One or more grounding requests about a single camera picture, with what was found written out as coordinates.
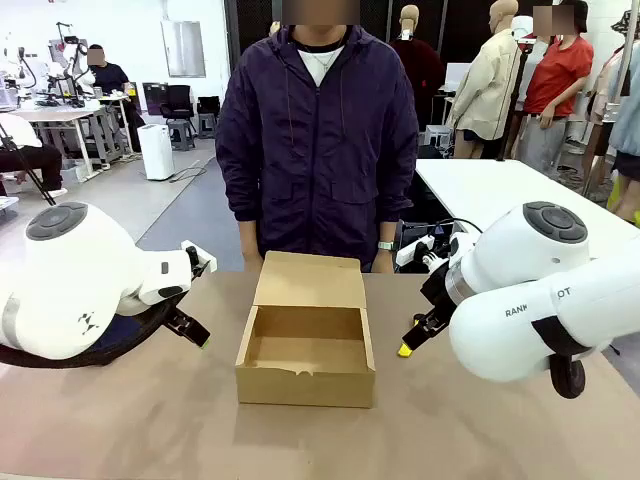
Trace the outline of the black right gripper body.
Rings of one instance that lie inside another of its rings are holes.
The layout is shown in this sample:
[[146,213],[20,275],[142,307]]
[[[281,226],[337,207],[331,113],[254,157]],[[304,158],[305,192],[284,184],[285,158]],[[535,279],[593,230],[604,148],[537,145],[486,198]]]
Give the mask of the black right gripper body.
[[439,266],[423,283],[420,292],[432,306],[429,315],[437,321],[449,321],[454,313],[454,302],[446,288],[448,263]]

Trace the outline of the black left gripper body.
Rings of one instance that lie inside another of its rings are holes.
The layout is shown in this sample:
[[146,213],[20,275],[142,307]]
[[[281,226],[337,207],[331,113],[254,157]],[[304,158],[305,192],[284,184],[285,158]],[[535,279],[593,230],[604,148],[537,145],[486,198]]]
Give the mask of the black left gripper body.
[[169,306],[165,312],[163,325],[174,332],[187,332],[193,319],[176,306]]

